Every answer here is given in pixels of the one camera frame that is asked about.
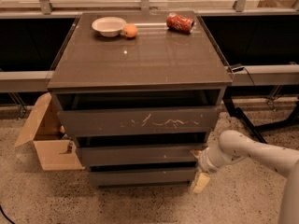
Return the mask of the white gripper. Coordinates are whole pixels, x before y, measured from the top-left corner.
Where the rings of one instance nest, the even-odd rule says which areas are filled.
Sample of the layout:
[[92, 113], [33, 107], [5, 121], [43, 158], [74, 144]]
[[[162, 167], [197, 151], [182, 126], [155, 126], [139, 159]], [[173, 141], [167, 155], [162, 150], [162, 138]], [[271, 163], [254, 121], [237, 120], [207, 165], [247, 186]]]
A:
[[207, 186], [210, 181], [210, 175], [218, 172], [218, 168], [211, 162], [208, 153], [209, 148], [203, 151], [193, 149], [191, 151], [194, 157], [198, 157], [198, 166], [202, 172], [197, 172], [195, 178], [191, 183], [190, 190], [193, 193], [199, 194]]

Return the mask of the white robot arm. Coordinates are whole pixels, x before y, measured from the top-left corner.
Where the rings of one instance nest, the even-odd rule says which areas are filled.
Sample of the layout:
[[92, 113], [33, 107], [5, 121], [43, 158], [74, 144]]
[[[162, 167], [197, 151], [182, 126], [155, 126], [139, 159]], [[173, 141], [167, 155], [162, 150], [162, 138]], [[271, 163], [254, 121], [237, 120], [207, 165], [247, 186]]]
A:
[[222, 167], [251, 158], [287, 178], [281, 201], [278, 224], [299, 224], [299, 151], [260, 143], [234, 130], [223, 132], [219, 143], [203, 151], [194, 151], [198, 166], [192, 191], [200, 193], [210, 174]]

